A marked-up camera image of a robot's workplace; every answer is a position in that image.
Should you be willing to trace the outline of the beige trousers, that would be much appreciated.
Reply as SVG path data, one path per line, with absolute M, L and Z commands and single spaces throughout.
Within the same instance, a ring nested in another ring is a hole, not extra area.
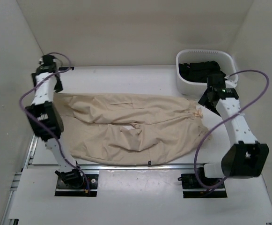
M 195 150 L 207 134 L 183 97 L 57 93 L 63 139 L 75 158 L 105 165 L 160 165 Z

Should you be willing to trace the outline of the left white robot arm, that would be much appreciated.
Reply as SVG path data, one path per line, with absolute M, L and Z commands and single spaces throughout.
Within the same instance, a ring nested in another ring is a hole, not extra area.
M 54 103 L 54 93 L 63 90 L 57 66 L 39 66 L 32 74 L 35 95 L 30 106 L 24 108 L 34 134 L 41 138 L 58 165 L 55 171 L 58 178 L 66 185 L 81 188 L 85 176 L 77 161 L 68 150 L 63 150 L 61 135 L 64 131 L 63 121 Z

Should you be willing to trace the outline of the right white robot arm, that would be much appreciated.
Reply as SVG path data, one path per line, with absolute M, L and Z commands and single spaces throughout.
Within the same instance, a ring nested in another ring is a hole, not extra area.
M 252 178 L 261 175 L 269 147 L 260 143 L 250 130 L 233 88 L 208 87 L 202 99 L 216 110 L 224 121 L 230 149 L 220 162 L 207 163 L 196 176 L 201 187 L 209 186 L 214 178 Z

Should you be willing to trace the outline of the black trousers in basket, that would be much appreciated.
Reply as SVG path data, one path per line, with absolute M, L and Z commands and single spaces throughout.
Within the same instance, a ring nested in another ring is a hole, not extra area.
M 180 76 L 194 83 L 207 83 L 207 77 L 212 74 L 221 74 L 225 77 L 225 73 L 221 71 L 221 67 L 216 61 L 205 61 L 199 63 L 179 63 Z

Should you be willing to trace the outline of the white plastic basket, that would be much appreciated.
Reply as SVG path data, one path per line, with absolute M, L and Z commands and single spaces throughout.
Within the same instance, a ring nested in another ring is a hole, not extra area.
M 207 89 L 206 83 L 190 82 L 181 77 L 180 63 L 199 63 L 216 61 L 223 73 L 230 75 L 236 72 L 233 58 L 226 52 L 206 49 L 181 50 L 176 56 L 176 86 L 179 93 L 200 97 Z

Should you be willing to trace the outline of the aluminium frame rail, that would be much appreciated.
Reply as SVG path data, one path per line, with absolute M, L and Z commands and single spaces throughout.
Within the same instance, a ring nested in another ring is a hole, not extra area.
M 25 158 L 23 160 L 23 163 L 22 163 L 22 166 L 21 166 L 21 172 L 25 168 L 28 168 L 30 160 L 33 159 L 34 154 L 35 154 L 35 150 L 36 150 L 36 147 L 37 147 L 37 142 L 38 142 L 38 137 L 33 135 L 32 139 L 30 141 L 29 147 L 27 149 L 26 156 L 25 156 Z

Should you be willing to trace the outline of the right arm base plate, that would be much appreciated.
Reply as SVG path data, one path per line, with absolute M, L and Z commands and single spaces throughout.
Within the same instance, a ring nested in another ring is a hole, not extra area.
M 227 192 L 224 184 L 221 184 L 214 191 L 202 187 L 197 181 L 195 174 L 183 173 L 178 181 L 182 184 L 184 199 L 202 199 L 202 198 L 227 198 Z

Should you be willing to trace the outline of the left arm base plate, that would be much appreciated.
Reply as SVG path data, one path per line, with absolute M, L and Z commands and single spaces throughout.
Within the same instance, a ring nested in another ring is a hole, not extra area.
M 58 176 L 55 196 L 62 197 L 96 197 L 99 182 L 99 174 L 86 174 L 87 181 L 83 174 L 73 170 L 71 172 L 55 171 Z

